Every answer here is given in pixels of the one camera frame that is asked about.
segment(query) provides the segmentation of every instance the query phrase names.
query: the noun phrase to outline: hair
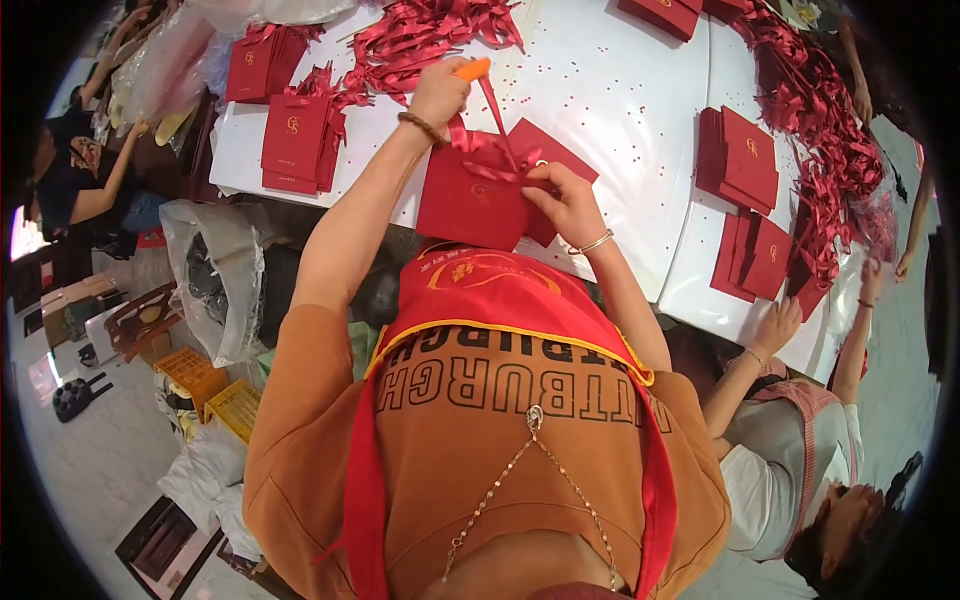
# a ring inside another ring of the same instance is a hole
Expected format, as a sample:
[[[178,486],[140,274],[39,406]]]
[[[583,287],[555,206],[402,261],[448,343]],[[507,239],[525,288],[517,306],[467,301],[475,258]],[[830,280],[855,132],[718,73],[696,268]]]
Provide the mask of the hair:
[[[857,537],[850,549],[852,559],[837,566],[829,579],[820,576],[824,561],[820,539],[827,524],[827,516],[818,517],[793,539],[784,561],[806,580],[806,584],[819,594],[819,598],[839,600],[852,597],[857,588],[866,583],[872,567],[882,563],[888,544],[902,523],[901,505],[906,484],[923,460],[923,454],[917,452],[894,477],[876,522],[863,536]],[[846,489],[842,490],[841,496],[846,492]]]

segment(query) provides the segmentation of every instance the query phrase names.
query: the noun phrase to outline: white table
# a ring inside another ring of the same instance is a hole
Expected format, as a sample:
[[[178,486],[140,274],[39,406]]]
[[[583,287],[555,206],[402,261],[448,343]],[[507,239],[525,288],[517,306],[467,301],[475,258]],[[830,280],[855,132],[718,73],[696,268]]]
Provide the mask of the white table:
[[[327,60],[333,60],[334,79],[342,76],[353,64],[349,35],[377,18],[377,11],[364,5],[328,25],[322,42],[314,42],[304,55],[293,81]],[[692,187],[695,117],[708,90],[707,18],[701,17],[686,44],[606,0],[524,0],[513,18],[526,56],[517,48],[494,51],[479,40],[465,46],[463,54],[492,59],[491,77],[507,129],[526,117],[597,171],[594,191],[608,226],[617,233],[647,298],[656,299],[677,251]],[[602,47],[597,40],[603,40]],[[471,129],[495,132],[485,106],[475,86],[465,121]],[[230,104],[218,127],[210,182],[331,206],[386,139],[400,110],[387,96],[378,96],[373,107],[347,108],[347,146],[337,160],[333,191],[305,195],[260,185],[267,107]],[[401,194],[392,223],[408,228],[416,223],[425,171],[426,160]],[[516,248],[594,280],[586,260],[574,259],[565,250],[560,238],[548,249],[528,239]]]
[[[759,121],[760,107],[754,100],[757,94],[756,62],[743,38],[732,28],[711,19],[709,45],[711,68],[707,106],[720,109],[727,105],[769,132]],[[799,201],[794,192],[794,180],[799,176],[799,170],[789,136],[775,133],[774,141],[780,185],[777,208],[771,212],[770,219],[792,234],[793,215]],[[670,317],[746,345],[752,340],[759,318],[771,302],[757,299],[749,303],[710,287],[724,218],[728,212],[735,211],[732,204],[693,188],[680,245],[660,295],[658,309]],[[810,319],[778,353],[788,367],[822,383],[827,382],[833,370],[841,342],[837,336],[827,333],[831,296],[820,302]]]

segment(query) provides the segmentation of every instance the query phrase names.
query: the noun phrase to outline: hand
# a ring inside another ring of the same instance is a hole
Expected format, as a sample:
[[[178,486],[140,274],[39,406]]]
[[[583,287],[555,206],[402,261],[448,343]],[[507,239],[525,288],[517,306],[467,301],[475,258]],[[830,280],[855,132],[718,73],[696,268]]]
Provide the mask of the hand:
[[[870,100],[870,90],[867,89],[866,84],[856,86],[853,92],[853,109],[856,110],[856,115],[860,117],[863,124],[869,126],[874,119],[874,104]]]
[[[454,72],[469,60],[463,57],[441,60],[420,73],[420,81],[410,103],[410,112],[426,121],[437,133],[446,133],[446,124],[466,107],[470,84]]]
[[[144,133],[150,130],[150,123],[147,123],[144,119],[137,119],[136,123],[133,124],[133,127],[130,129],[130,135],[133,137],[139,137]]]
[[[606,235],[607,224],[600,214],[589,181],[578,177],[559,162],[536,167],[527,177],[531,180],[548,180],[560,191],[560,199],[557,200],[538,187],[520,188],[527,200],[536,204],[550,219],[567,244],[582,248]]]
[[[793,338],[803,319],[804,310],[796,298],[774,302],[767,314],[763,315],[750,349],[761,360],[769,360]]]
[[[860,301],[873,304],[880,299],[880,262],[868,258],[860,272]]]
[[[910,251],[904,252],[903,256],[900,257],[900,262],[897,263],[897,270],[895,271],[897,275],[897,283],[903,283],[906,281],[907,277],[910,275],[911,265],[913,265],[913,253]]]

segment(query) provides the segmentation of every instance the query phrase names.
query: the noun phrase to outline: plastic crate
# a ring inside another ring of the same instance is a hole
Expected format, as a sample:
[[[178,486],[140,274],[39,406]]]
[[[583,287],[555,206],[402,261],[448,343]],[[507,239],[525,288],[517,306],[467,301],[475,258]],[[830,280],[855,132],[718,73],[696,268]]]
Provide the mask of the plastic crate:
[[[246,380],[240,379],[207,401],[204,420],[216,415],[230,431],[249,444],[256,421],[256,409],[259,407],[260,394]]]
[[[213,363],[192,348],[184,348],[154,363],[154,371],[162,372],[190,393],[193,408],[200,422],[206,422],[204,404],[229,385],[227,372],[214,369]]]

